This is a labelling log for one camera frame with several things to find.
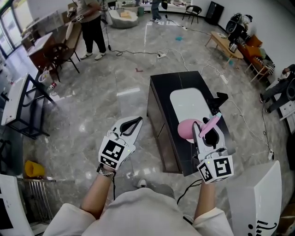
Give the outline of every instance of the black table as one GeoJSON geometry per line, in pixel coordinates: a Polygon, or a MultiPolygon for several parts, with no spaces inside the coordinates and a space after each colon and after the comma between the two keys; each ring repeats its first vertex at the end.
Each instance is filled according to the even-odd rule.
{"type": "MultiPolygon", "coordinates": [[[[179,122],[170,101],[170,94],[174,90],[187,88],[200,90],[205,100],[213,98],[199,72],[189,71],[151,76],[147,105],[147,115],[151,120],[162,158],[163,171],[183,173],[184,176],[198,171],[193,158],[195,146],[178,134],[179,122]]],[[[224,134],[229,155],[233,154],[235,149],[223,117],[217,125],[224,134]]]]}

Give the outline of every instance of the pink object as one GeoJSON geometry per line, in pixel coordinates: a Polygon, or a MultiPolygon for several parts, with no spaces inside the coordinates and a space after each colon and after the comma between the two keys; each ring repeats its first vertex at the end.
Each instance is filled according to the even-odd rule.
{"type": "Polygon", "coordinates": [[[202,124],[201,121],[196,119],[186,119],[179,123],[177,131],[179,136],[184,139],[193,139],[193,123],[197,122],[198,124],[202,124]]]}
{"type": "Polygon", "coordinates": [[[206,135],[206,133],[208,133],[216,124],[217,122],[220,120],[221,117],[221,113],[218,112],[216,114],[216,116],[214,116],[213,118],[211,118],[207,124],[202,126],[202,131],[199,134],[199,137],[202,138],[206,135]]]}

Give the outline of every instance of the wooden chair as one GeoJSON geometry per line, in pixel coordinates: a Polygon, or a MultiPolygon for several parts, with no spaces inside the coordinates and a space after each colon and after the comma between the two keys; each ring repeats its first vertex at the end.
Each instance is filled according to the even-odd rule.
{"type": "Polygon", "coordinates": [[[189,14],[189,18],[190,18],[191,16],[193,16],[192,23],[193,23],[194,17],[197,17],[197,21],[198,21],[198,23],[199,23],[198,15],[199,15],[201,12],[202,12],[202,9],[201,9],[200,7],[198,7],[198,6],[194,6],[194,5],[187,6],[187,7],[186,7],[186,10],[185,10],[185,13],[183,14],[183,19],[184,19],[185,14],[188,13],[188,14],[189,14]]]}
{"type": "Polygon", "coordinates": [[[75,53],[76,57],[77,53],[75,51],[75,49],[73,48],[68,48],[68,46],[66,46],[63,43],[57,43],[54,45],[51,45],[50,47],[48,47],[44,53],[44,57],[47,58],[54,66],[53,70],[57,75],[57,78],[59,80],[59,73],[57,71],[57,68],[64,63],[66,61],[71,62],[75,69],[77,70],[78,73],[80,73],[80,71],[78,70],[78,68],[76,67],[75,63],[72,61],[71,57],[72,55],[75,53]]]}

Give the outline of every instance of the yellow bucket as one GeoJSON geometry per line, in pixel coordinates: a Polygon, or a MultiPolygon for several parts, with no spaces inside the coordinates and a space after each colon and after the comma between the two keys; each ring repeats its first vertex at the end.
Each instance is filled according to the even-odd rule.
{"type": "Polygon", "coordinates": [[[43,176],[45,174],[45,169],[42,165],[30,160],[27,160],[24,164],[24,170],[29,177],[43,176]]]}

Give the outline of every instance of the wrist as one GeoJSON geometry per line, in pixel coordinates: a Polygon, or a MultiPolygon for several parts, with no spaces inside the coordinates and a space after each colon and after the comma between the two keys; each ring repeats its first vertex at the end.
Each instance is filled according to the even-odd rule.
{"type": "Polygon", "coordinates": [[[107,165],[104,165],[103,168],[106,170],[106,171],[110,171],[110,172],[115,172],[115,170],[107,165]]]}
{"type": "Polygon", "coordinates": [[[103,165],[102,163],[100,163],[100,165],[97,168],[97,171],[99,174],[109,177],[109,178],[113,178],[116,175],[116,171],[106,165],[103,165]]]}

